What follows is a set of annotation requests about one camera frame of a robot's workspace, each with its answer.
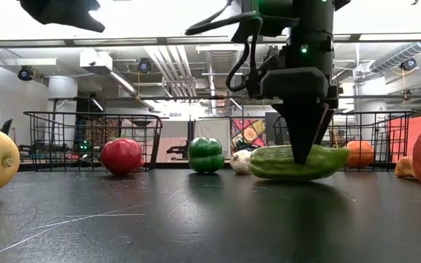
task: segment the black wire basket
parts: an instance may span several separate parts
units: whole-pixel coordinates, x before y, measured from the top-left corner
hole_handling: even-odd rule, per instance
[[[30,117],[28,159],[36,171],[103,171],[105,144],[133,139],[143,150],[143,168],[156,166],[162,122],[155,115],[25,112]]]
[[[331,148],[345,147],[352,141],[368,142],[373,148],[373,162],[367,167],[349,168],[343,171],[390,171],[399,158],[407,156],[409,119],[412,111],[383,111],[361,113],[336,113],[321,145]],[[275,144],[289,144],[288,128],[282,117],[273,124]],[[360,148],[358,159],[366,153]]]

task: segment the ceiling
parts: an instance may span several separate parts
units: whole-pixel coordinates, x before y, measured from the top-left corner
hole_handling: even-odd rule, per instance
[[[355,66],[355,62],[371,63],[372,61],[388,54],[404,43],[337,43],[335,44],[335,74],[345,70],[347,67]],[[258,45],[257,61],[262,62],[269,44]],[[240,51],[226,51],[225,56],[217,56],[216,52],[197,51],[196,45],[185,45],[186,57],[192,76],[202,84],[199,95],[211,94],[211,89],[216,91],[224,90],[225,76],[209,77],[206,73],[228,73]],[[79,82],[79,91],[95,92],[100,97],[118,96],[118,84],[112,79],[103,75],[94,75],[80,67],[80,53],[82,47],[53,47],[53,48],[10,48],[1,50],[0,58],[56,58],[56,65],[34,66],[36,71],[44,77],[63,75],[75,77]],[[114,60],[114,67],[136,88],[141,96],[164,96],[162,88],[162,73],[157,66],[153,66],[151,73],[137,73],[137,62],[141,58],[149,58],[145,47],[96,47],[97,52],[107,52]],[[415,57],[418,69],[402,75],[400,69],[388,70],[385,72],[387,87],[383,94],[402,94],[402,90],[409,89],[412,94],[421,95],[421,54]],[[18,72],[20,66],[5,66],[6,68]],[[352,83],[352,77],[345,77],[341,83]],[[251,104],[268,104],[268,102],[255,101]],[[389,99],[388,107],[391,108],[421,108],[421,99],[411,99],[405,104],[402,99]],[[230,102],[221,105],[229,107]]]

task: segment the black table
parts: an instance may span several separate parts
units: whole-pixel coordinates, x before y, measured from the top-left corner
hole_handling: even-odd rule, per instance
[[[0,262],[421,262],[421,185],[337,173],[289,185],[184,169],[20,173]]]

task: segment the pillar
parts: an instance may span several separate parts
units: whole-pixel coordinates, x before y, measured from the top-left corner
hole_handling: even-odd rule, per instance
[[[77,80],[65,76],[50,77],[48,98],[74,98],[76,96]],[[64,101],[63,99],[59,99],[57,102],[48,102],[47,111],[52,113],[54,110],[57,113],[76,113],[77,102]],[[74,145],[76,114],[50,114],[49,118],[52,120],[47,123],[50,138],[45,136],[45,140],[51,140],[54,145],[63,145],[65,143],[72,148]]]
[[[357,83],[357,95],[386,95],[386,79],[384,76]],[[364,113],[355,116],[355,123],[361,125],[361,140],[366,140],[375,148],[376,160],[385,161],[389,143],[387,142],[387,130],[385,127],[386,114],[380,112],[387,111],[385,99],[356,99],[354,103],[355,112]]]

